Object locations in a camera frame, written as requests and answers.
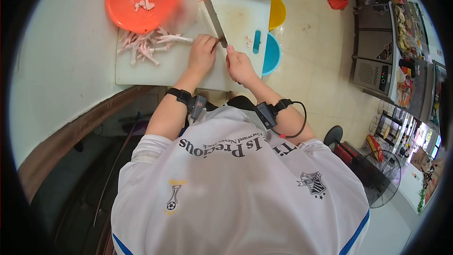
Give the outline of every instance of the cutting board handle hole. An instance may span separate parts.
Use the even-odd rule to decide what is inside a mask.
[[[258,51],[260,50],[260,38],[261,38],[261,31],[256,30],[255,31],[255,39],[253,40],[253,53],[258,54]]]

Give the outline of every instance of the blue stripe on sleeve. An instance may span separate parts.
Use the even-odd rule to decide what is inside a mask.
[[[368,212],[366,213],[365,217],[363,218],[362,222],[359,224],[359,227],[355,231],[354,235],[351,237],[351,239],[346,243],[346,245],[341,249],[339,255],[346,255],[351,247],[353,246],[354,242],[356,241],[357,237],[359,236],[360,232],[362,231],[363,227],[365,226],[366,222],[370,218],[370,209],[368,209]]]
[[[115,239],[116,243],[118,243],[118,246],[120,247],[121,251],[126,254],[126,255],[133,255],[132,252],[127,249],[127,247],[116,237],[114,234],[112,234],[113,238]]]

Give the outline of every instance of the white t-shirt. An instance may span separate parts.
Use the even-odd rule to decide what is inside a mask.
[[[363,185],[317,139],[298,147],[226,106],[171,141],[145,135],[120,171],[118,254],[354,254]]]

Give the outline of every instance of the knife blade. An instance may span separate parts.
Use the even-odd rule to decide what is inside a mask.
[[[214,29],[216,30],[217,36],[219,38],[219,42],[222,45],[223,48],[227,48],[228,42],[227,38],[225,36],[225,33],[222,30],[222,26],[220,25],[219,18],[217,17],[216,10],[214,9],[214,6],[212,5],[211,0],[203,0],[204,5],[206,6],[207,13],[209,14],[209,17],[211,18],[212,25],[214,25]]]

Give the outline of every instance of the shirt logo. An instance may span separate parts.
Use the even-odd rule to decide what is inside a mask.
[[[173,190],[173,194],[170,200],[167,202],[167,209],[164,209],[164,213],[166,213],[167,215],[171,215],[178,211],[176,210],[176,204],[178,204],[178,199],[176,198],[176,195],[178,195],[178,191],[181,189],[183,184],[187,183],[187,181],[172,179],[168,183],[172,185],[171,188]]]
[[[297,180],[297,182],[299,183],[298,186],[308,186],[310,194],[312,195],[320,195],[326,190],[326,187],[321,182],[321,174],[319,171],[315,173],[302,173],[300,175],[300,181]]]

